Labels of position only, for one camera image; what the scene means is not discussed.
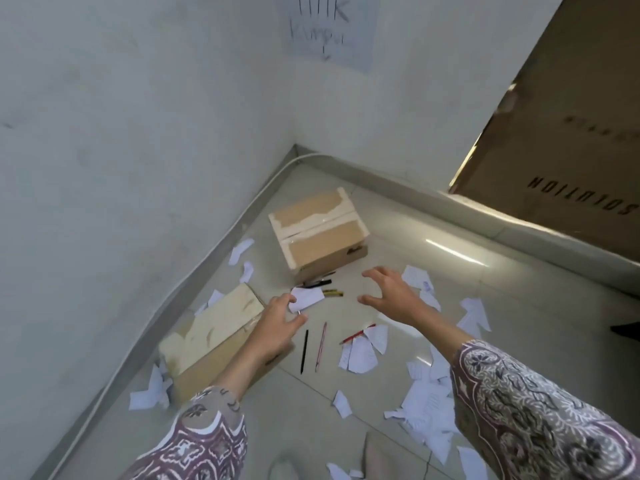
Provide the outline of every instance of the paisley patterned sleeve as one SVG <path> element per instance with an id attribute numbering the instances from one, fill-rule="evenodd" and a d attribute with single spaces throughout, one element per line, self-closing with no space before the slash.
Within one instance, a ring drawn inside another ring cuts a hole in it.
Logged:
<path id="1" fill-rule="evenodd" d="M 451 366 L 456 424 L 502 478 L 640 478 L 640 440 L 480 340 Z"/>
<path id="2" fill-rule="evenodd" d="M 226 389 L 208 387 L 176 416 L 153 450 L 138 457 L 120 480 L 234 480 L 246 454 L 240 404 Z"/>

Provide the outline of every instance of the white tile floor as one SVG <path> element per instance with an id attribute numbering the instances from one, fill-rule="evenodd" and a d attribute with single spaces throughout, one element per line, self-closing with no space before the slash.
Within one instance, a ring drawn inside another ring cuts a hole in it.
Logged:
<path id="1" fill-rule="evenodd" d="M 250 448 L 243 479 L 266 478 L 269 465 L 281 454 L 298 459 L 305 469 L 303 480 L 329 478 L 324 466 L 328 461 L 346 470 L 359 468 L 364 437 L 370 430 L 383 437 L 400 466 L 400 479 L 464 479 L 455 448 L 442 465 L 394 420 L 383 419 L 382 412 L 398 407 L 410 386 L 405 362 L 416 356 L 430 359 L 425 339 L 392 328 L 387 353 L 373 371 L 354 375 L 337 366 L 338 342 L 377 321 L 374 310 L 355 300 L 358 294 L 375 292 L 374 284 L 360 273 L 377 264 L 428 269 L 443 312 L 453 322 L 464 313 L 460 300 L 479 296 L 493 329 L 485 334 L 487 341 L 639 434 L 640 344 L 613 335 L 608 327 L 636 321 L 640 303 L 306 165 L 294 170 L 246 233 L 256 244 L 242 260 L 249 259 L 255 266 L 250 284 L 258 295 L 269 298 L 292 286 L 268 213 L 338 186 L 351 194 L 372 233 L 369 256 L 332 276 L 345 297 L 326 299 L 308 309 L 311 354 L 304 374 L 300 375 L 300 333 L 294 339 L 296 350 L 245 396 Z M 192 309 L 196 310 L 214 288 L 231 291 L 240 275 L 241 264 L 219 268 Z M 323 360 L 315 373 L 312 362 L 325 321 L 329 325 Z M 116 478 L 164 435 L 172 411 L 127 411 L 129 391 L 145 387 L 149 369 L 148 364 L 140 370 L 78 448 L 61 480 L 89 475 L 94 480 Z M 345 420 L 331 407 L 338 389 L 345 393 L 354 412 Z M 462 444 L 466 441 L 458 436 L 454 446 Z"/>

